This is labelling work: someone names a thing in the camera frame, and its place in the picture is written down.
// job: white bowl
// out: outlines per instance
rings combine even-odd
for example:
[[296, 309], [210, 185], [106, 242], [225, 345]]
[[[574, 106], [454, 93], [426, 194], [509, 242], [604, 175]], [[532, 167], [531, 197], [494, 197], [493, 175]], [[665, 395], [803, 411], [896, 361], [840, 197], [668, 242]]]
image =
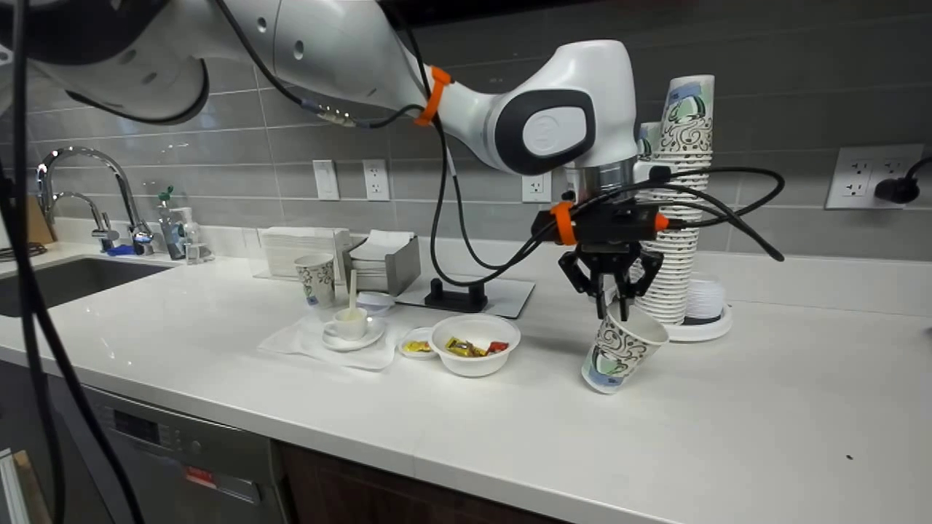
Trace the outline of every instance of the white bowl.
[[[480, 355], [480, 357], [461, 357], [446, 349], [451, 336], [461, 341], [503, 341], [503, 352]], [[443, 367], [454, 374], [493, 374], [499, 371], [507, 357], [522, 342], [522, 329], [509, 320], [493, 316], [493, 313], [464, 313], [464, 316], [446, 316], [432, 329], [432, 349], [440, 355]]]

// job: white countertop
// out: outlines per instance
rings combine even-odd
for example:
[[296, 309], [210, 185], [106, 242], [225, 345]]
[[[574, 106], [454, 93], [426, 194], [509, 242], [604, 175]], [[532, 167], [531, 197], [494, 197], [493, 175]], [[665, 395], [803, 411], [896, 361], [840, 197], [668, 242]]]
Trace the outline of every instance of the white countertop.
[[[617, 395], [580, 380], [598, 322], [553, 278], [493, 379], [438, 361], [374, 374], [263, 355], [307, 306], [244, 259], [178, 265], [52, 316], [91, 386], [567, 521], [928, 521], [932, 265], [703, 256], [698, 266], [729, 284], [735, 331], [665, 345]], [[20, 345], [17, 320], [0, 316], [0, 357], [24, 364]]]

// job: sink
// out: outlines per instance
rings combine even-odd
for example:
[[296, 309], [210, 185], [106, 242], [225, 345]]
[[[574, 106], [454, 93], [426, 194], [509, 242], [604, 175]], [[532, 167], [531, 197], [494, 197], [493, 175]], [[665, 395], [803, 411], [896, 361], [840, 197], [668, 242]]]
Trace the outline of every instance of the sink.
[[[146, 278], [151, 272], [161, 272], [165, 266], [158, 265], [127, 265], [127, 262], [110, 262], [110, 259], [74, 259], [65, 265], [50, 265], [36, 271], [39, 288], [50, 309], [98, 294], [135, 278]], [[0, 278], [0, 313], [4, 316], [20, 316], [20, 284], [17, 275]]]

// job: electrical outlet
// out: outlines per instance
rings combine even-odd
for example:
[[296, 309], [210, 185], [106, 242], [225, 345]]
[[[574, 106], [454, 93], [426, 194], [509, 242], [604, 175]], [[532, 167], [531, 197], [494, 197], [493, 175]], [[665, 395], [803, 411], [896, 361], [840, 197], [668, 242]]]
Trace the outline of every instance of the electrical outlet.
[[522, 201], [553, 201], [551, 170], [535, 176], [522, 176]]
[[315, 159], [315, 183], [320, 201], [341, 201], [339, 170], [333, 159]]
[[388, 167], [381, 159], [365, 159], [360, 163], [360, 176], [368, 183], [368, 197], [369, 201], [390, 201], [388, 194]]
[[874, 197], [874, 185], [886, 176], [904, 176], [908, 166], [923, 156], [925, 144], [867, 144], [840, 147], [834, 189], [826, 191], [826, 210], [870, 210], [890, 205]]

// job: gray wall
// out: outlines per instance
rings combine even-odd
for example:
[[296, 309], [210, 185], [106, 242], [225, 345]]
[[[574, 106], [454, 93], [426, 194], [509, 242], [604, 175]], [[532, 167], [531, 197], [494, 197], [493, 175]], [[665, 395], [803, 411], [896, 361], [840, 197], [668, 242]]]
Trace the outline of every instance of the gray wall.
[[[752, 217], [774, 243], [789, 253], [932, 259], [932, 197], [908, 213], [825, 210], [840, 144], [932, 140], [928, 0], [614, 0], [419, 34], [429, 60], [480, 89], [512, 86], [561, 41], [621, 36], [636, 60], [643, 119], [657, 117], [671, 76], [716, 71], [716, 159], [789, 175], [787, 194]], [[33, 154], [65, 141], [95, 144], [127, 166], [136, 191], [151, 194], [164, 183], [184, 189], [206, 223], [429, 229], [433, 134], [410, 124], [379, 134], [325, 127], [289, 106], [250, 63], [215, 60], [210, 71], [206, 111], [171, 127], [122, 121], [33, 83]], [[315, 201], [315, 156], [339, 163], [341, 202]], [[390, 202], [365, 201], [368, 156], [390, 163]], [[525, 237], [535, 205], [518, 202], [518, 179], [461, 156], [471, 233]], [[59, 189], [94, 191], [120, 214], [113, 183], [95, 166], [65, 163]], [[713, 189], [736, 202], [759, 183], [716, 176]], [[754, 250], [730, 229], [706, 233], [703, 246]]]

